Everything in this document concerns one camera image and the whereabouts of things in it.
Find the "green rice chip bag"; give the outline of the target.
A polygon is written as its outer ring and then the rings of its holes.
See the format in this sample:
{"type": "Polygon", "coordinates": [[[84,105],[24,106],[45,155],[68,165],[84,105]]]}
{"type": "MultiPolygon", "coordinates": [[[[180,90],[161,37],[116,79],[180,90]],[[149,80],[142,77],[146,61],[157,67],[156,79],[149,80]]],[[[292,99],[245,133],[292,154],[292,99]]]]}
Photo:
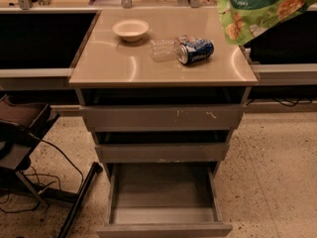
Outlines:
{"type": "Polygon", "coordinates": [[[227,41],[244,45],[268,29],[304,13],[316,0],[217,0],[227,41]]]}

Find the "grey drawer cabinet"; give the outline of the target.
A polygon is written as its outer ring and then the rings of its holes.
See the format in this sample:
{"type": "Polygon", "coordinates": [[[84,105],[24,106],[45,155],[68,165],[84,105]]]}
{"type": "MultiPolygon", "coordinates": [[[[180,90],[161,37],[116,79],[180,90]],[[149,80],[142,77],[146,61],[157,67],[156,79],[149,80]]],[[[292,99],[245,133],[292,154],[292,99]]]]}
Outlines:
{"type": "MultiPolygon", "coordinates": [[[[240,104],[246,107],[250,89],[257,82],[240,48],[226,42],[214,7],[101,10],[69,80],[81,106],[240,104]],[[143,20],[150,26],[137,42],[125,42],[112,31],[115,23],[128,19],[143,20]],[[190,41],[210,40],[214,46],[213,55],[193,64],[182,64],[177,57],[168,61],[154,61],[151,58],[151,40],[174,39],[182,35],[188,36],[190,41]]],[[[176,143],[229,145],[234,130],[88,131],[96,146],[176,143]]],[[[214,185],[214,176],[222,161],[181,163],[209,164],[214,185]]],[[[116,165],[148,164],[101,163],[110,185],[116,165]]]]}

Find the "grey top drawer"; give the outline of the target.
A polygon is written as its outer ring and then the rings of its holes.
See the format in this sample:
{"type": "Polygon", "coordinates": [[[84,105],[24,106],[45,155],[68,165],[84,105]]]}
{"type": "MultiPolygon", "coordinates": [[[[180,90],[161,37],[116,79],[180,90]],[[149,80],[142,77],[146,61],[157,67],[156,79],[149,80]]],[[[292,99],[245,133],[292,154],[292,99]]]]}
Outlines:
{"type": "Polygon", "coordinates": [[[240,104],[80,107],[91,132],[229,130],[239,126],[244,111],[240,104]]]}

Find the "grey middle drawer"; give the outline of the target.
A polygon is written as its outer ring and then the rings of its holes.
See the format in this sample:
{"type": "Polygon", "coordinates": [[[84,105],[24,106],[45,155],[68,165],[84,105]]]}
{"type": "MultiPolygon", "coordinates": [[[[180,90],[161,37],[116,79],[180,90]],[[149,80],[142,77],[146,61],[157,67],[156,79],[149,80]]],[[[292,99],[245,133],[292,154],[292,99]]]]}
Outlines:
{"type": "Polygon", "coordinates": [[[96,145],[103,163],[180,163],[222,161],[227,143],[96,145]]]}

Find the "open grey bottom drawer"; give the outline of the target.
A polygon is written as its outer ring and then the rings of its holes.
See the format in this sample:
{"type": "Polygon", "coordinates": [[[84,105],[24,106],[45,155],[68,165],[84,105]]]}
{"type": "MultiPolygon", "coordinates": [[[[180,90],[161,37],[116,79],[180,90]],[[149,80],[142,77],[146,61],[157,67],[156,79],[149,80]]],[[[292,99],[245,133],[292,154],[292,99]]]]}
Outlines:
{"type": "Polygon", "coordinates": [[[118,164],[100,238],[225,238],[207,163],[118,164]]]}

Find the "blue pepsi can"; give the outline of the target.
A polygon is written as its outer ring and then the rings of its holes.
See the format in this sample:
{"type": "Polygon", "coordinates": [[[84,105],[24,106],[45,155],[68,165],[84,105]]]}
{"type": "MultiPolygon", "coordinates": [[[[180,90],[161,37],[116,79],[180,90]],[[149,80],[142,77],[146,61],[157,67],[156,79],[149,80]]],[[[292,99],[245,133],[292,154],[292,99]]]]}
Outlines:
{"type": "Polygon", "coordinates": [[[182,64],[193,64],[207,60],[214,53],[213,43],[208,39],[197,39],[177,48],[177,58],[182,64]]]}

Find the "black metal floor bar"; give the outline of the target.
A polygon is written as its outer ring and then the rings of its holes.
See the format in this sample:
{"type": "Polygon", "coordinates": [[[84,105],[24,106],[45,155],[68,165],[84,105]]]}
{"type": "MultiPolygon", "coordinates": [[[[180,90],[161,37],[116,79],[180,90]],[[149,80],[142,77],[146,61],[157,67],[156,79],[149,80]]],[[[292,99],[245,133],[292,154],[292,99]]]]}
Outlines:
{"type": "Polygon", "coordinates": [[[100,174],[102,172],[101,166],[94,162],[86,176],[85,180],[83,181],[82,186],[80,187],[78,193],[75,196],[75,201],[72,204],[71,209],[69,210],[67,217],[60,228],[57,238],[67,238],[68,231],[70,230],[73,221],[75,220],[76,214],[83,202],[86,192],[88,191],[93,178],[96,174],[100,174]]]}

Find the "white paper bowl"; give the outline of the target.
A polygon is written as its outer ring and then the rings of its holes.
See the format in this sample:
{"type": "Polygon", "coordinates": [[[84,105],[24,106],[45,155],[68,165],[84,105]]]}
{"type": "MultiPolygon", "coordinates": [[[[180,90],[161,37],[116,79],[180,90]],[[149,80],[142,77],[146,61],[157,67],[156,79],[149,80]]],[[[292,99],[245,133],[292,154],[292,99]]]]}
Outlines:
{"type": "Polygon", "coordinates": [[[122,20],[115,23],[112,31],[125,42],[137,42],[149,30],[147,22],[138,19],[122,20]]]}

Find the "dark brown side cart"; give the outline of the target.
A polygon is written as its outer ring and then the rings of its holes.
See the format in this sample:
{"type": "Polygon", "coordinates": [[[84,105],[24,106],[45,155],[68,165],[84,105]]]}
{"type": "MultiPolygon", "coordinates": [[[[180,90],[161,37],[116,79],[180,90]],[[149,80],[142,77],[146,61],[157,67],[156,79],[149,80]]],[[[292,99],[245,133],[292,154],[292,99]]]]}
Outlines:
{"type": "Polygon", "coordinates": [[[16,171],[57,120],[58,114],[45,103],[14,103],[0,99],[0,169],[16,171]]]}

